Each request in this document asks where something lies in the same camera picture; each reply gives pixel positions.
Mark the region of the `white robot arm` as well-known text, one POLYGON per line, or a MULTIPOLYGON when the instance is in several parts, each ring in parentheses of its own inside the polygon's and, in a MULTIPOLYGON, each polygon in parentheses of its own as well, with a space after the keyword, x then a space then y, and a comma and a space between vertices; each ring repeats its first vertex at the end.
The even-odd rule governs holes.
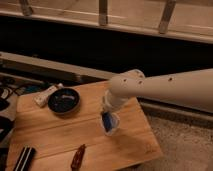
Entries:
POLYGON ((115 112, 132 97, 213 113, 213 69, 152 77, 132 69, 114 75, 102 99, 101 124, 106 134, 117 130, 115 112))

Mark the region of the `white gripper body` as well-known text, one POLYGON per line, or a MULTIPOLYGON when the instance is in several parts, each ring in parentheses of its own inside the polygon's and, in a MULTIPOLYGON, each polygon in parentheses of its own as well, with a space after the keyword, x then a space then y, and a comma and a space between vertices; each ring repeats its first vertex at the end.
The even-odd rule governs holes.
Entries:
POLYGON ((107 90, 102 98, 102 109, 104 112, 116 112, 128 101, 128 98, 121 98, 113 95, 107 90))

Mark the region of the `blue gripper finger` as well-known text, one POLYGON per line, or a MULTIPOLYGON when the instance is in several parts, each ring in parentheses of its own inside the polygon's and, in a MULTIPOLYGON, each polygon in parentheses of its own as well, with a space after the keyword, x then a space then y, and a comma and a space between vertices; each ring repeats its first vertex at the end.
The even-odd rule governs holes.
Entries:
POLYGON ((102 123, 106 131, 111 131, 114 127, 114 119, 110 113, 102 114, 102 123))

